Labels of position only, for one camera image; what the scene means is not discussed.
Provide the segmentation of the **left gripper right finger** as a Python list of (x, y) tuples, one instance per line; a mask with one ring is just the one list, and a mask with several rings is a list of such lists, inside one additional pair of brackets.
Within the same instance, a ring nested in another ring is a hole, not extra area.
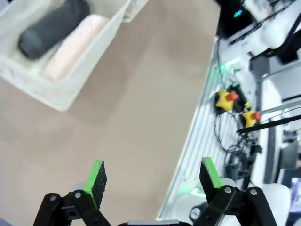
[(225, 226), (233, 216), (240, 226), (276, 226), (272, 210), (259, 187), (241, 191), (224, 185), (210, 157), (201, 161), (199, 180), (208, 206), (194, 221), (194, 226)]

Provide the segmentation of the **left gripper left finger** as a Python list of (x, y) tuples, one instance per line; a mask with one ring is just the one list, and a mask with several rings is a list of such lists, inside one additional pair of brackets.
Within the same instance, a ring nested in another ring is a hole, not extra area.
[(100, 212), (107, 176), (104, 162), (95, 160), (81, 189), (69, 192), (64, 197), (56, 193), (44, 196), (35, 226), (69, 226), (81, 219), (87, 226), (109, 226), (110, 223)]

